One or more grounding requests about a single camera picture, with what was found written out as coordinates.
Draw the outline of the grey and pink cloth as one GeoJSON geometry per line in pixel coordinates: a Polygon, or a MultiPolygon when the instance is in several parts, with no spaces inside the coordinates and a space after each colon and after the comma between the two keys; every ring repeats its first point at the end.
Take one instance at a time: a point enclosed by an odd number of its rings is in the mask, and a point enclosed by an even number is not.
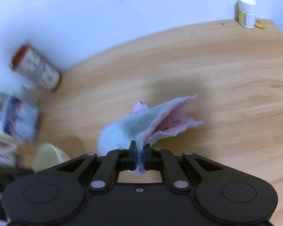
{"type": "Polygon", "coordinates": [[[132,113],[105,126],[98,137],[97,150],[102,156],[118,148],[129,148],[135,141],[136,158],[134,171],[145,174],[146,166],[142,160],[146,145],[154,145],[157,141],[177,136],[178,134],[202,124],[183,115],[185,108],[197,97],[178,97],[155,107],[140,102],[133,107],[132,113]]]}

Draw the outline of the pale yellow bowl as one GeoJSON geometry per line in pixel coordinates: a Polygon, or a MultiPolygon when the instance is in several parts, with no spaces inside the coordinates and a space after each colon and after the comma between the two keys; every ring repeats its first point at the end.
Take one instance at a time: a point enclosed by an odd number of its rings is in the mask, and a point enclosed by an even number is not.
{"type": "Polygon", "coordinates": [[[37,173],[69,160],[70,157],[59,148],[48,142],[41,143],[36,151],[32,170],[37,173]]]}

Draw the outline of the glass kettle with cream lid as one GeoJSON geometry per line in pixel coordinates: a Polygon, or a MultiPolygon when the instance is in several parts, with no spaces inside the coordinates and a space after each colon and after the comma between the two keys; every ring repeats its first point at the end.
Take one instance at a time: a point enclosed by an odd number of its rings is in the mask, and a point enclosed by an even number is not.
{"type": "MultiPolygon", "coordinates": [[[[0,93],[0,118],[4,117],[4,104],[7,103],[7,100],[8,96],[0,93]]],[[[0,166],[16,167],[16,150],[19,145],[20,140],[4,132],[3,120],[0,120],[0,166]]]]}

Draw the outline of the blue white plastic food bag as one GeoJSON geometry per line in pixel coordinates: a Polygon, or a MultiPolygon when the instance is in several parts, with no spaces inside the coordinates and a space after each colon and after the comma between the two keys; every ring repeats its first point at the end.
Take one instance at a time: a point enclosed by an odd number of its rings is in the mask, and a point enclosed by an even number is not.
{"type": "Polygon", "coordinates": [[[27,141],[34,144],[39,127],[39,109],[14,97],[8,96],[4,104],[3,120],[4,132],[11,134],[20,141],[27,141]]]}

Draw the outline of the red lidded white tumbler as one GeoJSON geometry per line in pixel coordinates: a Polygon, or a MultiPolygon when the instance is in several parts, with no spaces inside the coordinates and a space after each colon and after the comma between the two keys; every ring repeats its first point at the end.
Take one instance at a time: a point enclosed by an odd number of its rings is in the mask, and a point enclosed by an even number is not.
{"type": "Polygon", "coordinates": [[[11,60],[13,72],[18,73],[51,92],[61,82],[61,74],[38,51],[28,44],[23,44],[11,60]]]}

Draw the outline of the small white pill bottle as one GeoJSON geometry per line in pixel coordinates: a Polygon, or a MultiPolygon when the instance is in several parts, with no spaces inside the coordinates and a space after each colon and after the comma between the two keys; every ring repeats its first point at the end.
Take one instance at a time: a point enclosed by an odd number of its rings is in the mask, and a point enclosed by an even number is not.
{"type": "Polygon", "coordinates": [[[246,29],[252,29],[255,23],[255,8],[257,3],[254,0],[238,0],[238,4],[239,24],[246,29]]]}

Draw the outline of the small yellow round token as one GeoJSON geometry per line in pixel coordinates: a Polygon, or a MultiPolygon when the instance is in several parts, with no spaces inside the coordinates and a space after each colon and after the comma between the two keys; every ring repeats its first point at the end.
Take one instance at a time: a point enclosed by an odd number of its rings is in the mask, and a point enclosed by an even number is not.
{"type": "Polygon", "coordinates": [[[266,23],[263,20],[256,18],[254,22],[254,26],[260,29],[264,29],[266,28],[266,23]]]}

